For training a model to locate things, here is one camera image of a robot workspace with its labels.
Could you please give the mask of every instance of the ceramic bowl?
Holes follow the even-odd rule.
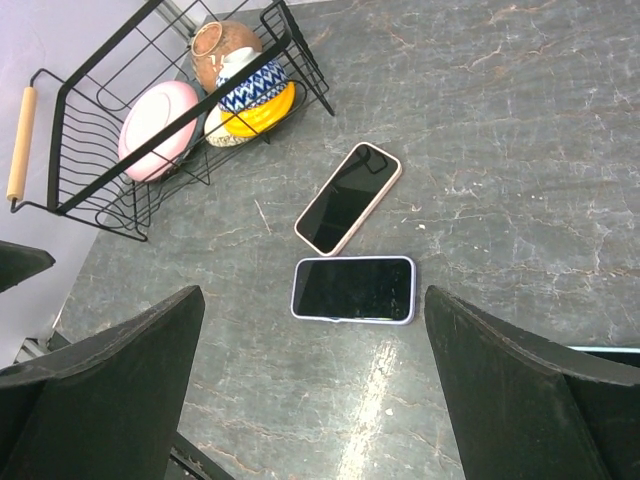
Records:
[[[295,95],[295,84],[293,82],[289,82],[280,94],[276,95],[275,98],[269,100],[263,105],[244,110],[237,114],[222,112],[220,114],[220,119],[223,122],[226,122],[225,128],[232,135],[237,137],[254,137],[256,132],[261,133],[268,128],[271,128],[289,112],[293,105]]]
[[[239,22],[223,20],[204,25],[191,43],[191,59],[196,78],[211,93],[225,56],[242,47],[262,51],[260,38]]]
[[[259,53],[250,47],[239,48],[227,55],[222,61],[216,87],[227,82],[258,55]],[[220,100],[220,110],[238,113],[264,105],[284,91],[287,80],[284,68],[276,60],[271,60],[223,97]]]
[[[164,82],[146,91],[135,103],[124,122],[118,141],[118,157],[126,158],[176,118],[198,103],[196,89],[177,80]],[[188,153],[202,135],[205,116],[201,115],[158,145],[125,173],[137,182],[159,179]]]
[[[204,122],[204,133],[207,136],[207,142],[214,147],[233,147],[249,140],[245,137],[231,135],[226,126],[222,124],[220,113],[220,107],[216,105]]]

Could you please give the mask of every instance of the wooden handle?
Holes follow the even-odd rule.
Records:
[[[33,122],[36,117],[36,100],[38,93],[33,87],[27,87],[22,94],[22,106],[20,107],[20,119],[18,120],[18,133],[16,144],[13,147],[13,160],[9,173],[9,185],[7,186],[7,200],[22,201],[24,198],[24,186],[27,181],[27,166],[29,165],[29,152],[31,150],[31,137],[33,136]]]

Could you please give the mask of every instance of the marble countertop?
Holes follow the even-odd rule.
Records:
[[[147,244],[99,235],[62,333],[201,285],[180,431],[235,478],[462,479],[422,315],[396,328],[292,318],[293,269],[313,256],[293,223],[372,142],[404,174],[344,254],[409,255],[421,296],[440,285],[559,343],[639,345],[640,3],[292,8],[336,117],[316,103],[212,186],[182,190]]]

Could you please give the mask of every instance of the yellow bowl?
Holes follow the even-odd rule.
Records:
[[[291,109],[295,96],[296,86],[293,82],[289,82],[282,92],[268,102],[235,115],[230,112],[220,112],[220,119],[226,122],[224,128],[231,135],[245,138],[254,137],[256,133],[253,130],[261,133],[284,117]]]

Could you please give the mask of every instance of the white phone case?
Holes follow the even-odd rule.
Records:
[[[348,260],[388,260],[388,259],[403,259],[403,260],[407,260],[409,262],[409,265],[411,265],[411,304],[409,305],[409,315],[407,315],[407,318],[405,318],[403,320],[393,321],[393,320],[382,320],[382,319],[379,319],[379,318],[307,317],[307,316],[302,316],[302,315],[296,315],[296,313],[294,312],[293,302],[294,302],[295,296],[296,296],[295,295],[295,288],[296,288],[297,279],[298,279],[298,267],[300,267],[300,264],[302,262],[309,261],[309,260],[325,261],[325,262],[332,262],[332,261],[333,262],[342,262],[342,261],[348,261]],[[415,262],[413,260],[411,260],[409,257],[406,257],[404,255],[366,256],[366,257],[365,256],[363,256],[363,257],[339,257],[339,258],[329,258],[329,257],[303,258],[296,265],[295,275],[293,276],[293,288],[291,289],[290,310],[291,310],[291,315],[293,315],[296,318],[299,318],[300,320],[321,320],[321,321],[324,321],[324,322],[332,322],[332,323],[342,323],[342,322],[348,322],[348,323],[373,323],[373,324],[378,324],[378,325],[400,326],[400,325],[406,325],[408,323],[411,323],[411,320],[413,320],[413,316],[415,314],[415,306],[416,306],[416,264],[415,264]]]
[[[320,250],[318,250],[315,245],[313,245],[309,240],[307,240],[303,235],[300,234],[300,232],[298,232],[298,223],[300,222],[300,219],[302,219],[302,217],[304,217],[304,215],[307,213],[307,210],[309,210],[311,208],[311,205],[313,205],[313,203],[318,199],[318,197],[320,196],[320,194],[329,186],[329,183],[331,183],[331,180],[333,180],[333,177],[335,177],[337,175],[337,173],[340,171],[340,169],[342,168],[342,166],[347,162],[347,160],[349,159],[349,157],[351,156],[351,154],[355,151],[356,148],[358,148],[360,145],[367,145],[370,148],[374,149],[374,150],[378,150],[379,152],[383,153],[385,156],[387,156],[390,160],[395,161],[398,164],[398,169],[396,170],[396,173],[393,174],[393,176],[389,179],[389,181],[384,185],[384,187],[380,190],[380,192],[378,192],[378,194],[373,198],[373,200],[371,201],[371,203],[367,206],[366,209],[364,209],[364,211],[362,212],[362,214],[358,217],[358,219],[354,222],[354,224],[351,226],[351,228],[347,231],[347,233],[345,233],[344,237],[342,237],[342,239],[340,240],[340,242],[336,245],[336,247],[330,251],[329,253],[324,253],[321,252]],[[331,176],[329,177],[329,180],[327,180],[327,182],[322,186],[322,188],[320,189],[320,191],[318,192],[318,194],[313,197],[313,200],[311,200],[309,202],[309,205],[307,205],[307,207],[304,209],[304,211],[300,214],[300,216],[298,217],[298,219],[296,220],[296,223],[293,227],[293,230],[296,232],[296,235],[298,235],[303,241],[304,243],[306,243],[307,245],[309,245],[311,248],[313,248],[318,255],[321,255],[323,257],[333,257],[334,255],[337,255],[338,253],[340,253],[340,250],[342,250],[344,248],[344,246],[347,244],[347,242],[351,239],[351,237],[356,233],[356,231],[358,230],[358,228],[360,228],[360,225],[362,225],[362,223],[366,220],[366,218],[369,216],[369,214],[373,211],[373,209],[376,207],[376,205],[378,205],[378,203],[380,203],[380,200],[382,200],[382,197],[384,197],[387,192],[391,189],[391,187],[393,186],[394,183],[396,183],[396,181],[398,180],[398,178],[400,178],[400,175],[402,174],[402,164],[400,163],[400,160],[398,160],[396,157],[394,157],[393,155],[385,152],[384,150],[382,150],[381,148],[376,147],[375,145],[372,145],[369,142],[360,142],[358,143],[355,147],[353,147],[351,149],[351,151],[347,154],[347,156],[344,158],[344,160],[340,163],[340,165],[338,165],[338,168],[336,168],[336,170],[333,172],[333,174],[331,174]]]

